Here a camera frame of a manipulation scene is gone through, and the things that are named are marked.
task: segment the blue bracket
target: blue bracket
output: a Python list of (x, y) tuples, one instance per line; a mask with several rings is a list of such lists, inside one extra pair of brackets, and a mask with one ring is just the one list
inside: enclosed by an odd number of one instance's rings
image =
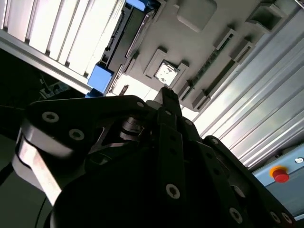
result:
[(95, 65), (93, 72), (89, 78), (88, 85), (93, 87), (99, 93), (104, 94), (112, 77), (112, 71), (104, 69), (102, 66)]
[(253, 172), (253, 175), (264, 185), (275, 182), (275, 180), (269, 175), (269, 171), (275, 166), (284, 166), (287, 168), (287, 173), (291, 174), (294, 171), (304, 167), (304, 162), (296, 163), (295, 159), (304, 158), (304, 143), (293, 148), (290, 152), (282, 155), (273, 162), (263, 166), (261, 169)]
[(139, 9), (140, 11), (144, 11), (146, 7), (149, 5), (149, 0), (127, 0), (126, 1), (131, 6)]

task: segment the light blue panel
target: light blue panel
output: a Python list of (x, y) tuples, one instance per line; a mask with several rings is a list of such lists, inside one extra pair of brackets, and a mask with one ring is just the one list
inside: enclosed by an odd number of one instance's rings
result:
[(109, 85), (112, 76), (113, 72), (96, 65), (89, 78), (88, 85), (103, 94), (105, 93), (105, 89)]
[(127, 3), (140, 11), (144, 11), (146, 6), (149, 4), (149, 0), (127, 0)]
[(284, 166), (287, 168), (287, 173), (290, 174), (302, 167), (304, 167), (304, 162), (296, 163), (295, 159), (298, 157), (304, 157), (304, 144), (301, 144), (290, 152), (282, 155), (275, 161), (263, 166), (261, 169), (253, 172), (255, 177), (264, 185), (268, 186), (269, 184), (275, 182), (275, 180), (269, 175), (269, 170), (274, 166)]
[(304, 168), (291, 173), (288, 182), (274, 182), (267, 189), (293, 216), (304, 213)]

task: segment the metal frame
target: metal frame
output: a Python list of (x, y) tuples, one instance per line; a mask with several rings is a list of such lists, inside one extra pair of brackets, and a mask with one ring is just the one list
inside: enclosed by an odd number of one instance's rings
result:
[(83, 94), (87, 94), (92, 89), (87, 85), (88, 79), (84, 76), (49, 58), (3, 30), (0, 30), (0, 48)]

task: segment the gray panel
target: gray panel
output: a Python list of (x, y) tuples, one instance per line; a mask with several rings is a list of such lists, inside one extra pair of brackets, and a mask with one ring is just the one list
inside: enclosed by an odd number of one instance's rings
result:
[[(158, 20), (149, 28), (147, 35), (139, 47), (139, 53), (136, 62), (133, 65), (129, 75), (152, 89), (159, 90), (161, 85), (144, 76), (144, 70), (148, 66), (155, 51), (162, 47), (167, 50), (165, 60), (178, 66), (180, 62), (189, 63), (188, 71), (176, 82), (174, 91), (179, 93), (185, 85), (186, 80), (193, 78), (198, 70), (204, 65), (212, 51), (214, 45), (218, 44), (219, 38), (227, 30), (227, 26), (234, 27), (235, 36), (229, 44), (223, 49), (216, 62), (211, 66), (204, 77), (198, 82), (196, 90), (192, 90), (187, 99), (181, 104), (192, 109), (193, 100), (199, 95), (201, 89), (208, 88), (214, 79), (221, 73), (223, 68), (231, 60), (229, 54), (239, 45), (243, 37), (249, 36), (251, 42), (255, 44), (263, 35), (263, 31), (249, 26), (246, 23), (247, 18), (260, 3), (258, 0), (217, 0), (216, 11), (201, 32), (196, 32), (178, 21), (178, 13), (181, 8), (175, 0), (169, 0), (165, 4)], [(206, 9), (198, 9), (205, 14)], [(200, 23), (205, 23), (204, 17), (201, 17)]]

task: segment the bolt head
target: bolt head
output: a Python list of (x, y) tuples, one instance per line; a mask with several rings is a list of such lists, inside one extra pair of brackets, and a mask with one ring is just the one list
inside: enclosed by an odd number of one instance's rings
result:
[(293, 223), (293, 221), (290, 219), (290, 217), (289, 217), (286, 213), (282, 212), (282, 216), (283, 216), (283, 218), (285, 218), (285, 220), (286, 220), (289, 224), (292, 224), (292, 223)]
[(76, 141), (81, 141), (85, 138), (85, 134), (79, 130), (79, 129), (72, 129), (68, 132), (68, 135), (70, 138), (76, 140)]
[(214, 144), (218, 145), (219, 142), (216, 139), (211, 139), (211, 140)]
[(300, 164), (300, 163), (304, 162), (304, 158), (299, 157), (299, 158), (296, 158), (294, 161), (295, 161), (295, 163)]
[(177, 200), (181, 197), (179, 189), (173, 184), (167, 184), (166, 191), (167, 191), (167, 194), (175, 200)]
[(144, 107), (144, 104), (140, 101), (137, 102), (137, 105), (140, 106), (140, 107)]
[(42, 119), (48, 123), (56, 123), (59, 120), (59, 116), (54, 112), (44, 112), (42, 114)]

